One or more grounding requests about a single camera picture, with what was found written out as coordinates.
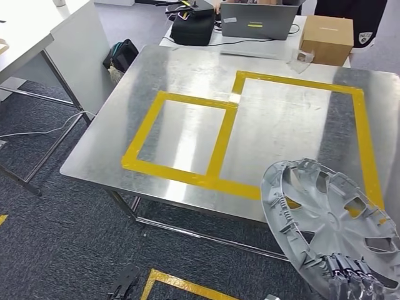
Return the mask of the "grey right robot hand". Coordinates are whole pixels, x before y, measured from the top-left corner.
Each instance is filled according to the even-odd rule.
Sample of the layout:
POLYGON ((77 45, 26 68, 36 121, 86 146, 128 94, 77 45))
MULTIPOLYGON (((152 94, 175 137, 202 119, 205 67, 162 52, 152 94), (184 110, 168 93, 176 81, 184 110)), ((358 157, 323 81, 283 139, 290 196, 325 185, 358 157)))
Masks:
POLYGON ((384 299, 384 286, 364 260, 340 253, 324 256, 329 270, 329 299, 384 299))

